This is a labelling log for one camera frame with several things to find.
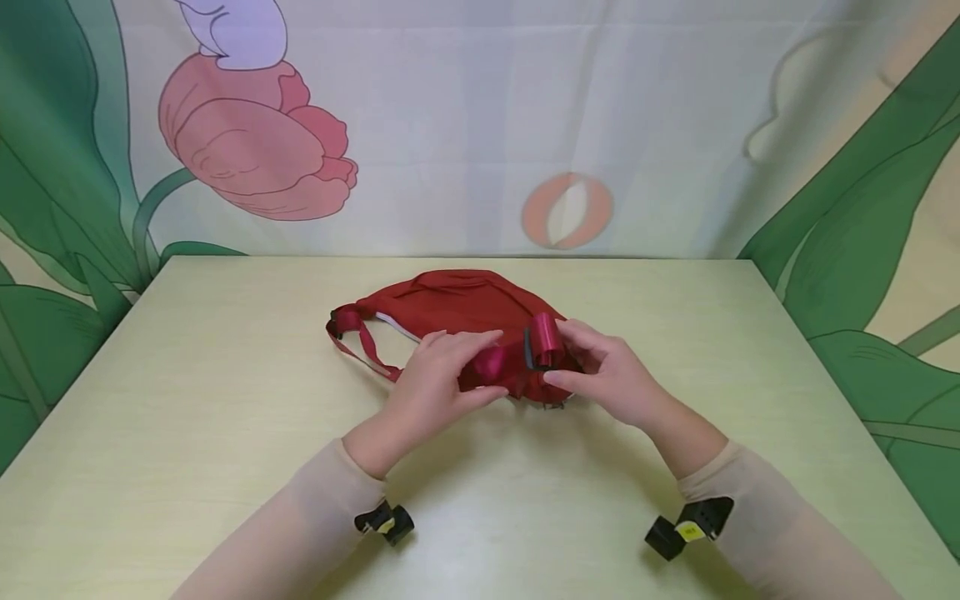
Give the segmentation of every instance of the pink flower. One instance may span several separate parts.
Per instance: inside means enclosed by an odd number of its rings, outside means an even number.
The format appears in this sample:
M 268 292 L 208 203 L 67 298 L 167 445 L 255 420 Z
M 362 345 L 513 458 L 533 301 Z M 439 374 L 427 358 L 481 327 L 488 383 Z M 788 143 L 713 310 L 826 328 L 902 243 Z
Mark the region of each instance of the pink flower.
M 160 94 L 167 147 L 228 202 L 267 219 L 306 221 L 344 206 L 357 165 L 344 157 L 347 124 L 311 107 L 288 62 L 226 71 L 195 54 Z

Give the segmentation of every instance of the plastic buckle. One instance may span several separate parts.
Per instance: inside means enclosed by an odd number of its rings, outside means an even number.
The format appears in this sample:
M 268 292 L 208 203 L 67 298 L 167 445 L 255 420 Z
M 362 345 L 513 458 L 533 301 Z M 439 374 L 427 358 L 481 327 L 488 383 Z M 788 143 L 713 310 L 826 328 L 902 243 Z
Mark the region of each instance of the plastic buckle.
M 353 520 L 353 526 L 360 533 L 375 531 L 391 546 L 396 546 L 414 530 L 414 520 L 405 508 L 398 504 L 391 508 L 390 503 L 384 500 L 369 513 L 358 515 Z
M 333 337 L 337 338 L 338 340 L 343 340 L 344 334 L 340 331 L 340 328 L 337 327 L 337 309 L 336 308 L 330 311 L 330 325 L 332 325 L 332 328 L 333 328 L 333 330 L 330 331 L 330 333 L 333 334 Z
M 526 362 L 527 369 L 530 371 L 547 372 L 555 371 L 557 369 L 556 367 L 550 367 L 549 365 L 542 367 L 534 362 L 534 349 L 532 346 L 530 346 L 530 327 L 527 327 L 523 330 L 523 360 Z
M 720 537 L 732 510 L 733 499 L 728 496 L 692 502 L 684 506 L 676 525 L 658 516 L 644 541 L 668 562 L 672 561 L 688 543 Z

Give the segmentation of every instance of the yellow label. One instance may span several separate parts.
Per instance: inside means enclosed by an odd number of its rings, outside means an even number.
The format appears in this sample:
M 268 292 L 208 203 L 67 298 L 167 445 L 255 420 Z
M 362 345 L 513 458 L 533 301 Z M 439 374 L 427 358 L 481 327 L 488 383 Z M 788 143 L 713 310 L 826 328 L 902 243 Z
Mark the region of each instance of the yellow label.
M 396 525 L 396 521 L 394 521 L 394 520 L 391 518 L 390 520 L 388 520 L 388 521 L 385 522 L 384 524 L 382 524 L 382 525 L 380 525 L 379 527 L 377 527 L 377 528 L 376 528 L 376 533 L 381 534 L 381 535 L 387 535 L 388 533 L 390 533 L 390 530 L 394 528 L 394 525 Z
M 680 534 L 680 537 L 686 541 L 700 540 L 707 536 L 707 534 L 704 533 L 704 530 L 700 528 L 700 525 L 694 523 L 693 521 L 677 523 L 676 529 L 677 533 Z

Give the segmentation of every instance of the bag strap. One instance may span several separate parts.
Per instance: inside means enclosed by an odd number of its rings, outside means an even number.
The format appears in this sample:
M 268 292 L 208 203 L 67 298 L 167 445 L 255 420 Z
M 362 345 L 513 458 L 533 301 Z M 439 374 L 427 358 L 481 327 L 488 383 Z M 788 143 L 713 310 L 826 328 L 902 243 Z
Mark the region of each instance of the bag strap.
M 370 365 L 367 361 L 354 354 L 353 350 L 347 348 L 347 345 L 341 342 L 341 340 L 344 339 L 344 333 L 349 331 L 357 331 L 360 334 L 360 346 L 363 348 L 364 354 L 383 371 L 375 369 L 373 365 Z M 373 341 L 370 330 L 367 329 L 367 326 L 364 324 L 363 317 L 356 304 L 346 304 L 336 310 L 330 311 L 330 321 L 326 324 L 326 333 L 342 353 L 352 356 L 370 367 L 374 372 L 380 373 L 395 383 L 400 379 L 400 374 L 403 372 L 403 369 L 384 364 L 384 362 L 380 360 L 380 357 L 376 355 L 376 342 Z

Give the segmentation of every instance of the beige sleeve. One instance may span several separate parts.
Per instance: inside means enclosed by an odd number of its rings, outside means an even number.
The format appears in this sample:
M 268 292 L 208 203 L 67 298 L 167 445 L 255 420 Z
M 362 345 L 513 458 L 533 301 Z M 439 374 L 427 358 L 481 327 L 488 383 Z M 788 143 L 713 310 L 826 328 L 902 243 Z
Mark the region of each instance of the beige sleeve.
M 716 541 L 763 598 L 900 598 L 870 561 L 751 450 L 730 442 L 680 481 L 687 502 L 716 496 L 734 505 Z
M 353 518 L 383 501 L 384 482 L 328 444 L 197 567 L 177 600 L 297 598 L 356 546 Z

